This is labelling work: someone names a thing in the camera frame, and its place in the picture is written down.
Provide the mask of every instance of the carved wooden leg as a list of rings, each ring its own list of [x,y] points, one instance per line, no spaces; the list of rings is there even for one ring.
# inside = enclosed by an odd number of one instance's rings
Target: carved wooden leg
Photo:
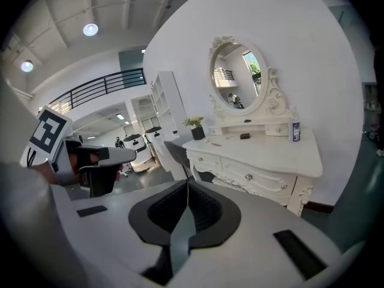
[[[194,178],[194,180],[201,181],[201,177],[199,175],[199,171],[196,169],[196,167],[193,165],[193,161],[190,160],[190,166],[191,166],[191,173]]]
[[[313,179],[298,176],[287,209],[300,217],[302,209],[308,203],[313,189]]]

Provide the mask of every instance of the potted plant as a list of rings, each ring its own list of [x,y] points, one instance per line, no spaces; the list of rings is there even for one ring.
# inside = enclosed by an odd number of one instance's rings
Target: potted plant
[[[183,123],[185,126],[191,126],[194,140],[201,140],[205,138],[204,130],[202,127],[202,120],[203,118],[199,117],[187,118]]]

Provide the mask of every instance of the bottle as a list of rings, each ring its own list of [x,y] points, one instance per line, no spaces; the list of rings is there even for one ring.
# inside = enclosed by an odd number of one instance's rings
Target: bottle
[[[295,106],[289,106],[292,113],[289,121],[289,140],[291,142],[300,141],[300,121],[296,114]]]

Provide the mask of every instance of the skirting board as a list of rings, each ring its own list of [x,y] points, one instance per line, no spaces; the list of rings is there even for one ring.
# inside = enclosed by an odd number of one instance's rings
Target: skirting board
[[[330,214],[334,210],[335,206],[316,203],[309,201],[306,205],[304,205],[304,209],[315,210],[319,212],[323,212],[325,214]]]

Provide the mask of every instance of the black pot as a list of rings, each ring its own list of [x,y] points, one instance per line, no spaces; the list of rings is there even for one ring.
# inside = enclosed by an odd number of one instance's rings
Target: black pot
[[[192,129],[192,136],[193,139],[198,141],[205,138],[204,129],[203,127],[197,127],[195,129]]]

